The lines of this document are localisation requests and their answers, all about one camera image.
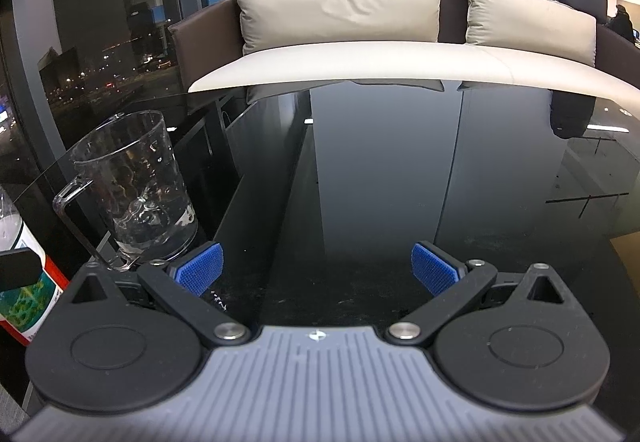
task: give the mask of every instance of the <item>wall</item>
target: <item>wall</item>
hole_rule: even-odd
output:
[[[629,12],[629,17],[636,30],[640,28],[640,5],[631,3],[627,0],[618,0],[618,4],[624,5],[626,11]]]

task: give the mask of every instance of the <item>beige cushion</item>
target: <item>beige cushion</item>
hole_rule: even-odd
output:
[[[238,0],[245,54],[337,41],[436,41],[440,0]]]
[[[352,78],[465,79],[560,89],[608,98],[640,115],[639,89],[590,66],[521,50],[449,43],[355,41],[274,48],[207,73],[189,91]]]
[[[467,44],[515,48],[589,66],[596,54],[596,21],[549,0],[469,0]]]

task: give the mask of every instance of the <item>label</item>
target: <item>label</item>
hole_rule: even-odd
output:
[[[68,281],[47,257],[24,222],[14,248],[23,247],[29,247],[39,256],[42,274],[36,284],[0,292],[0,325],[17,341],[27,345],[58,301]]]

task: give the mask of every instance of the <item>brown sofa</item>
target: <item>brown sofa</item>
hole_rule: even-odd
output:
[[[440,43],[465,43],[467,0],[440,1]],[[172,25],[185,89],[220,66],[242,57],[240,9],[222,0]],[[640,50],[608,28],[596,26],[595,67],[640,89]]]

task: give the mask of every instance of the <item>beige pillow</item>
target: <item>beige pillow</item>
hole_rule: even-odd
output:
[[[467,44],[515,48],[594,65],[596,21],[549,0],[469,0]]]
[[[436,41],[440,0],[238,0],[244,53],[337,41]]]

